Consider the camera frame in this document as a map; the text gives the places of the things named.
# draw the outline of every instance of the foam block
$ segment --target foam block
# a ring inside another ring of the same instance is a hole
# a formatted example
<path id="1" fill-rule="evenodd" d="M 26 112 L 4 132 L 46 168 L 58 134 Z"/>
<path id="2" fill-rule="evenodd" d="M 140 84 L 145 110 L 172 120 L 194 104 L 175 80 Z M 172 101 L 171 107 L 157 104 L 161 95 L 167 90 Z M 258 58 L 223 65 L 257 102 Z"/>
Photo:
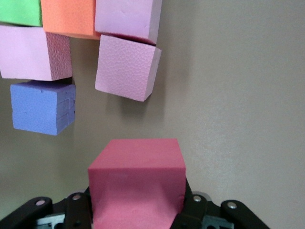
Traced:
<path id="1" fill-rule="evenodd" d="M 3 78 L 53 81 L 72 77 L 69 38 L 41 27 L 0 26 Z"/>
<path id="2" fill-rule="evenodd" d="M 76 38 L 99 39 L 94 30 L 95 0 L 41 0 L 43 28 Z"/>
<path id="3" fill-rule="evenodd" d="M 153 91 L 160 56 L 155 46 L 103 35 L 95 88 L 144 101 Z"/>
<path id="4" fill-rule="evenodd" d="M 183 207 L 176 139 L 112 140 L 88 169 L 95 229 L 168 229 Z"/>
<path id="5" fill-rule="evenodd" d="M 40 0 L 0 0 L 0 21 L 42 26 Z"/>
<path id="6" fill-rule="evenodd" d="M 95 30 L 156 44 L 162 0 L 96 0 Z"/>
<path id="7" fill-rule="evenodd" d="M 58 135 L 75 119 L 75 86 L 31 81 L 10 86 L 15 129 Z"/>

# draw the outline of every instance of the textured pink cube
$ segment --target textured pink cube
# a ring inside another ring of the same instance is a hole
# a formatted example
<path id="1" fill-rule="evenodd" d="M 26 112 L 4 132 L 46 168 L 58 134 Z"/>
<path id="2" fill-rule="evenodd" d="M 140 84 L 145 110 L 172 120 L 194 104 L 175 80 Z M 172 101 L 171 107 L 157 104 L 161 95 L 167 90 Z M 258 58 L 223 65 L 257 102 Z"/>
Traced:
<path id="1" fill-rule="evenodd" d="M 69 38 L 42 27 L 0 25 L 3 78 L 53 81 L 72 77 Z"/>
<path id="2" fill-rule="evenodd" d="M 95 30 L 156 44 L 162 0 L 96 0 Z"/>
<path id="3" fill-rule="evenodd" d="M 155 46 L 101 36 L 95 89 L 145 101 L 153 91 L 160 56 Z"/>
<path id="4" fill-rule="evenodd" d="M 88 169 L 95 229 L 169 229 L 183 207 L 176 139 L 112 140 Z"/>

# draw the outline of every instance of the blue foam cube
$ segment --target blue foam cube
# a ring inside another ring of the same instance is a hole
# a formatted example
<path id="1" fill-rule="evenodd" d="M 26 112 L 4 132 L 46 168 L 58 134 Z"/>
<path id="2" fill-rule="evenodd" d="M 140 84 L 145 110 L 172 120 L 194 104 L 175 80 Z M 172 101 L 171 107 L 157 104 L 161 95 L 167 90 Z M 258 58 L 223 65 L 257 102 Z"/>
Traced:
<path id="1" fill-rule="evenodd" d="M 15 129 L 58 135 L 75 120 L 75 85 L 30 81 L 10 94 Z"/>

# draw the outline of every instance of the gray floor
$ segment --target gray floor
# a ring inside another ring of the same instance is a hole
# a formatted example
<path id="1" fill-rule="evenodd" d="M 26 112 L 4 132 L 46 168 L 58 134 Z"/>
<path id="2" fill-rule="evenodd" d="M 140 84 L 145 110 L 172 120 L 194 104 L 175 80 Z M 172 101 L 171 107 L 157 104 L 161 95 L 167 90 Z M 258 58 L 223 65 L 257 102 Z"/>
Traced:
<path id="1" fill-rule="evenodd" d="M 175 137 L 191 187 L 238 199 L 268 226 L 305 227 L 305 1 L 163 1 L 163 50 L 144 103 L 94 89 L 98 41 L 71 39 L 76 121 L 14 130 L 0 79 L 0 218 L 36 196 L 87 187 L 114 138 Z"/>

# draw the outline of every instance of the silver bolt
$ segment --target silver bolt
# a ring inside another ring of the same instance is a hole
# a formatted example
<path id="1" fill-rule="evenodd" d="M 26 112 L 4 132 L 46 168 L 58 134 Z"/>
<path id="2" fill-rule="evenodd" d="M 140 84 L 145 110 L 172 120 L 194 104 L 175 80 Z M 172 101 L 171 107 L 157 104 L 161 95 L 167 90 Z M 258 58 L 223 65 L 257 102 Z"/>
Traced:
<path id="1" fill-rule="evenodd" d="M 80 194 L 76 194 L 75 196 L 72 197 L 73 200 L 78 200 L 80 198 L 81 198 Z"/>
<path id="2" fill-rule="evenodd" d="M 193 200 L 194 200 L 195 202 L 200 202 L 200 201 L 201 201 L 201 197 L 200 197 L 200 196 L 194 196 L 194 197 L 193 197 Z"/>
<path id="3" fill-rule="evenodd" d="M 233 202 L 228 202 L 228 207 L 231 208 L 231 209 L 236 209 L 237 205 Z"/>
<path id="4" fill-rule="evenodd" d="M 42 200 L 39 200 L 36 202 L 36 206 L 40 206 L 40 205 L 43 205 L 46 201 L 44 201 L 43 199 Z"/>

